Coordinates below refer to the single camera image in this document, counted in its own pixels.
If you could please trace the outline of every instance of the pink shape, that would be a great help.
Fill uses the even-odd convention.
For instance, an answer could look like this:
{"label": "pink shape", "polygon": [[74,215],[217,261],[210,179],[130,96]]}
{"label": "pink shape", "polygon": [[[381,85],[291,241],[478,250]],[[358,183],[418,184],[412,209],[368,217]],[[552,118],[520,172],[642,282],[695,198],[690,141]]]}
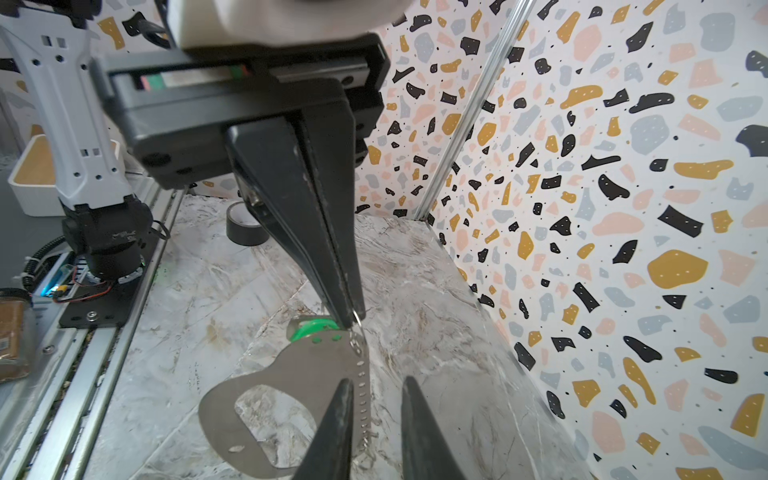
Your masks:
{"label": "pink shape", "polygon": [[688,455],[709,456],[710,454],[707,449],[704,448],[704,445],[701,445],[701,442],[696,440],[695,437],[688,435],[687,433],[680,433],[680,443],[683,444],[683,448],[686,452],[688,452]]}
{"label": "pink shape", "polygon": [[768,5],[763,5],[752,19],[760,25],[768,25]]}
{"label": "pink shape", "polygon": [[547,135],[547,121],[542,120],[538,122],[538,127],[536,128],[536,134],[533,136],[536,140],[544,140],[544,137]]}
{"label": "pink shape", "polygon": [[624,282],[630,288],[637,288],[640,285],[645,285],[645,280],[643,280],[643,277],[640,275],[637,275],[636,273],[629,273],[629,272],[625,273]]}
{"label": "pink shape", "polygon": [[653,190],[643,190],[639,194],[635,195],[632,199],[632,207],[635,210],[644,210],[650,202],[650,198],[654,195]]}
{"label": "pink shape", "polygon": [[624,212],[613,212],[606,215],[603,221],[592,227],[592,233],[598,237],[617,235],[619,233],[637,233],[643,230],[643,227],[645,225],[639,218]]}
{"label": "pink shape", "polygon": [[509,89],[509,93],[507,93],[507,99],[511,101],[512,98],[517,97],[518,94],[523,90],[525,90],[525,80],[516,81]]}
{"label": "pink shape", "polygon": [[467,87],[467,92],[472,93],[472,91],[475,90],[475,86],[477,86],[479,79],[479,73],[472,75],[472,79],[469,81],[469,86]]}
{"label": "pink shape", "polygon": [[590,25],[578,32],[574,37],[574,58],[577,61],[585,61],[600,45],[603,36],[597,25]]}
{"label": "pink shape", "polygon": [[699,200],[701,190],[667,190],[664,198],[676,204],[692,204]]}
{"label": "pink shape", "polygon": [[596,329],[594,329],[595,332],[600,333],[601,335],[611,335],[614,332],[614,329],[616,328],[616,322],[609,318],[604,318],[600,321],[600,325]]}
{"label": "pink shape", "polygon": [[705,397],[715,402],[719,402],[720,400],[723,399],[723,396],[721,394],[713,390],[710,390],[707,387],[702,387],[701,392],[704,394]]}
{"label": "pink shape", "polygon": [[632,170],[632,166],[629,164],[624,165],[622,168],[619,169],[622,174],[629,180],[630,182],[634,182],[634,170]]}
{"label": "pink shape", "polygon": [[691,88],[708,87],[722,83],[723,79],[717,76],[715,61],[712,58],[694,63],[694,71],[690,74]]}
{"label": "pink shape", "polygon": [[584,133],[579,135],[578,144],[589,145],[592,142],[592,135],[594,135],[594,125],[590,125],[584,130]]}
{"label": "pink shape", "polygon": [[544,259],[547,258],[547,256],[543,253],[536,253],[533,256],[533,268],[531,270],[538,272],[541,270],[541,265],[544,263]]}
{"label": "pink shape", "polygon": [[667,400],[667,408],[675,412],[683,411],[683,401],[690,384],[686,379],[678,380],[664,389],[664,398]]}
{"label": "pink shape", "polygon": [[699,328],[702,332],[712,337],[712,341],[715,343],[715,345],[722,348],[728,343],[728,340],[723,334],[723,330],[721,330],[720,327],[717,326],[717,324],[714,322],[714,320],[712,320],[712,317],[706,313],[702,313],[701,317],[699,318]]}
{"label": "pink shape", "polygon": [[768,227],[768,202],[762,202],[741,219],[744,228]]}
{"label": "pink shape", "polygon": [[587,263],[579,264],[578,268],[576,269],[576,275],[592,281],[592,270],[589,269],[589,264]]}
{"label": "pink shape", "polygon": [[502,290],[502,306],[512,308],[512,304],[509,303],[509,292],[507,290]]}
{"label": "pink shape", "polygon": [[413,115],[413,124],[420,124],[422,121],[430,118],[436,111],[437,107],[434,104],[419,105],[419,108],[416,108],[415,115]]}
{"label": "pink shape", "polygon": [[755,267],[755,260],[730,250],[718,250],[723,261],[723,273],[720,279],[731,285],[741,286]]}
{"label": "pink shape", "polygon": [[592,438],[604,453],[623,452],[627,446],[619,422],[603,412],[592,413]]}
{"label": "pink shape", "polygon": [[568,295],[568,292],[571,290],[568,288],[568,285],[565,283],[558,283],[558,288],[554,289],[555,292],[560,293],[560,300],[564,299],[566,295]]}
{"label": "pink shape", "polygon": [[670,47],[670,63],[687,60],[696,54],[692,43],[676,43]]}
{"label": "pink shape", "polygon": [[683,120],[680,121],[678,127],[685,131],[689,131],[692,134],[709,138],[711,140],[720,139],[720,132],[715,127],[698,117],[694,117],[691,114],[685,114],[685,117],[683,117]]}

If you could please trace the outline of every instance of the roll of tape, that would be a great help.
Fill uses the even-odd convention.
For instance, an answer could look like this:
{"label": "roll of tape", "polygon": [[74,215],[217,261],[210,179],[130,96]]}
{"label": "roll of tape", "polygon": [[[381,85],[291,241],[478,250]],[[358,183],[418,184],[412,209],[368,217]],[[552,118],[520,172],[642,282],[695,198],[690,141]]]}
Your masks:
{"label": "roll of tape", "polygon": [[270,235],[253,218],[244,202],[236,202],[227,208],[227,237],[238,245],[253,247],[269,240]]}

